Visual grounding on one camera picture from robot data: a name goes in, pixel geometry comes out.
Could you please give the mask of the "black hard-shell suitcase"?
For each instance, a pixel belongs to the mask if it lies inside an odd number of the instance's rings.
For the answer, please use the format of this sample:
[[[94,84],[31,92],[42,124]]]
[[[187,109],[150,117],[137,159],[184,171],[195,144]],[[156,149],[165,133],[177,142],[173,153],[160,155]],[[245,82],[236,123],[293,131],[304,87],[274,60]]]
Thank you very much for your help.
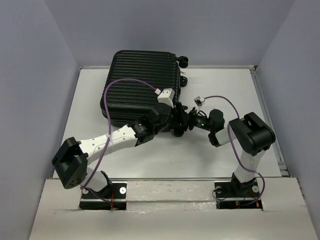
[[[111,61],[100,99],[109,127],[121,128],[146,115],[157,103],[155,89],[173,89],[173,103],[180,100],[188,79],[181,70],[189,59],[167,51],[120,50]]]

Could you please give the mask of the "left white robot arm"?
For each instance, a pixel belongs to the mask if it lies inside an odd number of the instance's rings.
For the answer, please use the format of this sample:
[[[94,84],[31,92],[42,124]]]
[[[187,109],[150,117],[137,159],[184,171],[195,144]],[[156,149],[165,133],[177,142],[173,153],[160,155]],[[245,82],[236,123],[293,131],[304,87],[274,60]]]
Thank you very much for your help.
[[[100,164],[104,156],[116,151],[145,144],[162,131],[185,127],[189,119],[186,110],[187,106],[181,102],[175,106],[157,103],[148,114],[111,133],[79,141],[67,138],[52,159],[63,188],[80,187],[97,198],[105,198],[112,191],[113,183],[104,171],[89,165]]]

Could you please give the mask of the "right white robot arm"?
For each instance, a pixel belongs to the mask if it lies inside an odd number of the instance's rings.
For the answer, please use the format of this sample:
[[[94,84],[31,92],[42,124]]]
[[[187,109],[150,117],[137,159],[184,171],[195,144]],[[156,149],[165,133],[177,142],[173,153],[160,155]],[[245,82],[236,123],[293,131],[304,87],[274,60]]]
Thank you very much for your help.
[[[224,114],[218,109],[205,115],[193,108],[189,112],[188,129],[200,128],[209,132],[209,142],[216,148],[231,144],[238,162],[231,181],[219,186],[218,194],[242,196],[253,186],[257,168],[264,153],[276,140],[273,130],[254,112],[225,123]]]

